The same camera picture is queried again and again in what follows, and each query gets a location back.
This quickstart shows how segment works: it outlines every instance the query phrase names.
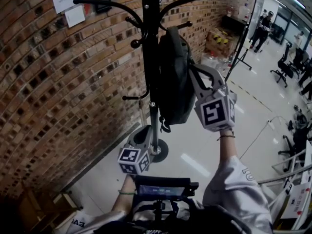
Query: red tape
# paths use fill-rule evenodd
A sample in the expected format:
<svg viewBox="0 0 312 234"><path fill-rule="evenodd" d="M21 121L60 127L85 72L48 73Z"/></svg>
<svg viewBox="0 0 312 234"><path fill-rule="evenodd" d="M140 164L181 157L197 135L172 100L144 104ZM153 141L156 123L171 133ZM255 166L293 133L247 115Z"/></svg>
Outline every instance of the red tape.
<svg viewBox="0 0 312 234"><path fill-rule="evenodd" d="M85 3L84 5L83 5L83 7L84 7L84 11L86 12L86 15L89 13L89 10L90 10L90 4L88 4L88 3Z"/></svg>

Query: cable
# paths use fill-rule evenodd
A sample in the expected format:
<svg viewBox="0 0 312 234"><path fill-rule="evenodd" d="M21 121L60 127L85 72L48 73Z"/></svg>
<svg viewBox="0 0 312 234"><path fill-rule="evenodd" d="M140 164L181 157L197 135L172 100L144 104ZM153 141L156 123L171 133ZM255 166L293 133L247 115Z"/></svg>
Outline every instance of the cable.
<svg viewBox="0 0 312 234"><path fill-rule="evenodd" d="M246 151L242 154L242 156L239 159L242 159L242 157L247 153L247 151L249 150L249 148L251 148L251 146L255 143L255 141L259 138L259 136L261 135L261 133L263 132L263 130L267 127L267 125L269 123L272 122L272 120L274 120L275 118L282 118L286 123L287 120L285 118L283 118L282 116L275 116L272 119L268 120L267 123L265 124L265 126L261 129L260 133L257 135L257 137L253 140L253 142L249 145L249 147L247 147Z"/></svg>

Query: white sleeve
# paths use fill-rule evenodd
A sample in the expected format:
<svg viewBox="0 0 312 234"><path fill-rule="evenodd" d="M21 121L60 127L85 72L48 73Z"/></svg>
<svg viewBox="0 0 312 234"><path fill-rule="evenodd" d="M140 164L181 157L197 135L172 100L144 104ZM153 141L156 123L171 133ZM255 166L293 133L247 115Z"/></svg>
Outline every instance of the white sleeve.
<svg viewBox="0 0 312 234"><path fill-rule="evenodd" d="M268 202L249 169L236 156L220 163L206 188L203 205L215 204L247 224L272 232Z"/></svg>

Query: wrist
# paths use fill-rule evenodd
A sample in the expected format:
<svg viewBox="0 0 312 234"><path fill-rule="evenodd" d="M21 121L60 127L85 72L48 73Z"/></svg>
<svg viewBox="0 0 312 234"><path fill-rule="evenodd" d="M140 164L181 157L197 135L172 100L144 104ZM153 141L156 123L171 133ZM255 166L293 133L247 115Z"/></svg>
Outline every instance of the wrist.
<svg viewBox="0 0 312 234"><path fill-rule="evenodd" d="M233 136L233 132L231 129L221 130L220 136Z"/></svg>

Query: office chair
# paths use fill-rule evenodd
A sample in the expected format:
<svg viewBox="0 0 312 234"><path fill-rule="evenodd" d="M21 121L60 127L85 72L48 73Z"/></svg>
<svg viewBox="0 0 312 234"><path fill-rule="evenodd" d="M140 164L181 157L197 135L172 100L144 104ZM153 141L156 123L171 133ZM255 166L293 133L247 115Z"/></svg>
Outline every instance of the office chair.
<svg viewBox="0 0 312 234"><path fill-rule="evenodd" d="M290 157L298 154L299 152L303 151L306 148L307 140L311 141L312 138L308 138L308 133L312 128L312 124L309 125L307 118L304 115L301 115L301 122L306 122L306 126L300 129L297 129L293 134L292 140L294 145L292 145L286 135L283 135L283 138L286 139L287 144L289 146L289 150L287 151L279 151L278 154L289 154ZM304 161L305 154L299 155L299 160ZM288 167L284 169L284 172L287 172L290 169L292 161L290 160L288 163Z"/></svg>
<svg viewBox="0 0 312 234"><path fill-rule="evenodd" d="M290 78L293 78L293 70L291 69L291 67L289 65L285 64L285 61L287 59L290 47L291 47L291 43L287 43L286 44L285 53L283 54L283 57L281 58L281 60L279 60L278 63L277 63L277 65L281 69L281 71L279 71L279 70L270 70L271 73L274 72L274 73L276 73L279 76L279 79L276 81L276 83L279 83L279 81L281 79L285 82L285 88L288 86L287 82L286 82L286 76L289 76Z"/></svg>
<svg viewBox="0 0 312 234"><path fill-rule="evenodd" d="M298 75L298 79L300 71L301 73L304 72L303 67L308 58L309 54L307 52L303 51L300 48L296 48L296 55L293 59L293 62L290 61L290 67L294 72L296 72L296 74Z"/></svg>

